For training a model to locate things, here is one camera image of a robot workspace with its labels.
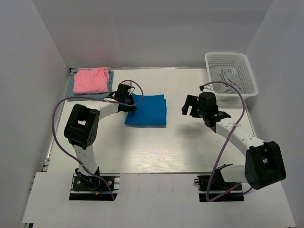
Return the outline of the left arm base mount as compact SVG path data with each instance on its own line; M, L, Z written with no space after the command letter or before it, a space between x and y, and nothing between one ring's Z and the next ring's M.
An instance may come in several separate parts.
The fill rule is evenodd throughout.
M105 174L100 176L107 182L111 192L103 180L88 176L87 173L82 174L76 168L72 178L69 200L114 201L119 190L120 175Z

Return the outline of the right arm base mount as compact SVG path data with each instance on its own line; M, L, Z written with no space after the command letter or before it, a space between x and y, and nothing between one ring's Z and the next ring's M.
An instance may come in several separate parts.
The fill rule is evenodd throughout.
M228 165L224 164L219 168L216 168L209 191L210 199L229 190L230 188L234 187L237 184L236 182L229 182L229 183L224 182L224 179L220 173L221 169L231 165L232 164L228 164ZM209 178L210 178L210 173L207 173L197 176L197 178L195 178L193 181L195 184L198 185L200 202L207 202L206 193L207 193ZM242 195L242 193L243 193L242 186L238 186L235 189L233 189L230 193L216 199L215 202L238 202L238 201L241 202L244 201L244 196Z

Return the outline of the blue t shirt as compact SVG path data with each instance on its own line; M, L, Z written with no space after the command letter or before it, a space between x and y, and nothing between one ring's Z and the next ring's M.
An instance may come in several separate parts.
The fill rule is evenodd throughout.
M164 95L145 95L135 110L127 114L124 123L131 127L166 127L167 105Z

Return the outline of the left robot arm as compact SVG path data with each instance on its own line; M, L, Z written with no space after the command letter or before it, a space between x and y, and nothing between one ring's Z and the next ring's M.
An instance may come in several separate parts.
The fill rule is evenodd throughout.
M77 175L99 175L99 167L95 161L93 143L97 137L99 121L118 112L134 111L134 87L120 83L104 101L94 105L74 105L64 129L64 136L72 145L76 158L80 161Z

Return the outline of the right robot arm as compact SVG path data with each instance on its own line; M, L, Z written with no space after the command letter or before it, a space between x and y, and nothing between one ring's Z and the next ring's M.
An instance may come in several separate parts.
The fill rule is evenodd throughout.
M218 183L247 183L259 190L286 178L285 165L280 146L265 142L247 133L229 114L220 111L212 92L199 96L187 95L181 109L183 115L201 118L214 133L226 138L245 157L245 164L215 166L209 180Z

